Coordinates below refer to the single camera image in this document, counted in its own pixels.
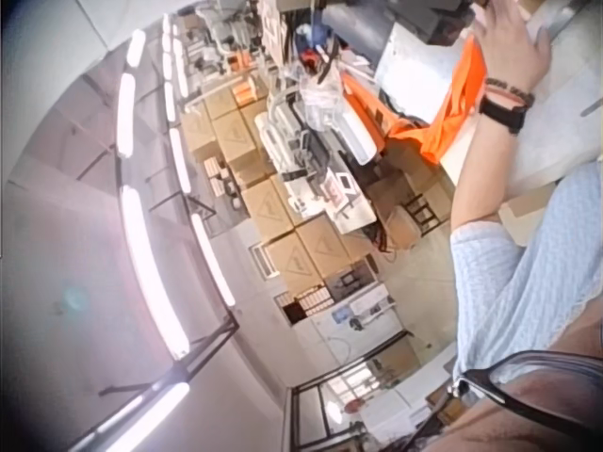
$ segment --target triangle symbol on box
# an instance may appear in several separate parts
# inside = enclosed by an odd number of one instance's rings
[[[316,253],[326,254],[327,256],[339,257],[339,253],[333,249],[333,247],[329,244],[329,241],[322,236],[317,245],[314,247]]]
[[[243,133],[243,131],[240,128],[240,122],[239,121],[232,121],[230,124],[230,134],[228,135],[228,140],[229,141],[233,141],[235,143],[246,143],[247,139],[245,137],[245,134]]]
[[[294,247],[286,263],[285,270],[296,275],[312,276],[312,272],[305,264],[303,254],[298,247]]]
[[[275,202],[272,193],[268,192],[260,204],[260,208],[257,210],[257,216],[281,221],[282,219],[279,216],[279,213],[274,211],[274,205]]]

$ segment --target person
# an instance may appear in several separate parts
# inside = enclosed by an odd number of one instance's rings
[[[487,102],[505,110],[528,107],[529,94],[550,67],[547,32],[533,42],[515,1],[491,0],[485,25],[475,24],[475,34],[494,80],[495,88],[484,94]],[[563,178],[534,237],[518,247],[497,217],[517,131],[508,117],[491,112],[480,116],[450,219],[459,302],[454,377],[525,350],[603,359],[601,165],[586,164]],[[583,384],[571,372],[517,373],[507,367],[497,374],[507,394],[603,431],[603,378],[598,385]],[[427,450],[580,450],[584,444],[577,441],[484,397]]]

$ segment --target hand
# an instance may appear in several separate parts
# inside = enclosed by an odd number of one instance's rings
[[[514,0],[490,0],[486,26],[474,23],[488,76],[531,92],[548,72],[551,51],[548,32],[541,28],[536,43]]]

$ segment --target light blue shirt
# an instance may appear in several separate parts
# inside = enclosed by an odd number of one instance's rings
[[[601,293],[601,165],[559,183],[526,248],[486,221],[458,228],[450,244],[459,300],[454,377],[547,349]]]

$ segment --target black watch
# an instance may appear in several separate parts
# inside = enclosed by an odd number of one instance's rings
[[[488,99],[487,95],[481,98],[480,113],[486,115],[491,120],[509,127],[509,132],[512,135],[519,134],[519,131],[524,126],[527,111],[528,108],[526,106],[516,106],[513,110],[510,110],[492,102]]]

